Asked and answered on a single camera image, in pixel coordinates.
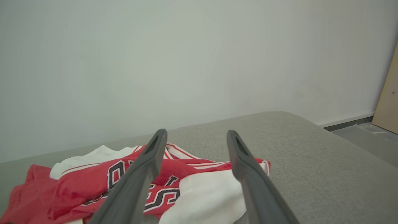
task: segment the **gray fabric surface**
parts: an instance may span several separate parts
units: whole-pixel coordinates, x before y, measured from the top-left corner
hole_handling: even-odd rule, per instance
[[[168,141],[215,161],[228,160],[226,132],[236,130],[256,157],[271,162],[270,178],[303,223],[396,223],[398,171],[381,159],[287,112],[264,112],[171,130]],[[111,149],[145,144],[151,135],[106,143]],[[99,145],[0,164],[1,212],[31,164],[51,167]],[[145,217],[145,223],[156,223]],[[236,223],[247,223],[244,215]]]

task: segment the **basketball jersey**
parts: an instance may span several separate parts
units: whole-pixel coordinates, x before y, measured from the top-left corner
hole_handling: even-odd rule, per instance
[[[113,151],[102,146],[85,156],[66,159],[52,169],[32,165],[25,183],[12,191],[9,207],[0,223],[61,224],[78,219],[87,221],[144,148],[143,145]],[[268,174],[269,162],[256,160]],[[229,162],[201,159],[167,143],[160,174],[149,186],[144,214],[161,218],[180,197],[179,183],[183,178],[230,169]]]

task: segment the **wooden panel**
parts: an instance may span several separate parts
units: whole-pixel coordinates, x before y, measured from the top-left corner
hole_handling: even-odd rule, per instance
[[[398,134],[398,44],[372,124]]]

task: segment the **white baseboard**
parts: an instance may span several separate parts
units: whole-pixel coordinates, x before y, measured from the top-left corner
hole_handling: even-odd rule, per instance
[[[361,116],[354,117],[354,118],[348,118],[348,119],[344,119],[344,120],[339,120],[339,121],[335,121],[335,122],[330,122],[330,123],[327,123],[327,124],[321,124],[321,125],[319,125],[319,126],[320,126],[321,128],[329,127],[329,126],[333,126],[333,125],[336,125],[336,124],[342,124],[342,123],[350,122],[350,121],[353,121],[353,120],[359,120],[359,119],[362,119],[362,118],[371,117],[371,116],[373,116],[374,114],[375,114],[375,113],[365,114],[365,115],[361,115]]]

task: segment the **beige wooden board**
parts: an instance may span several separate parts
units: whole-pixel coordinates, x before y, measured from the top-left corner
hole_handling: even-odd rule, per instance
[[[372,124],[398,134],[398,44]]]

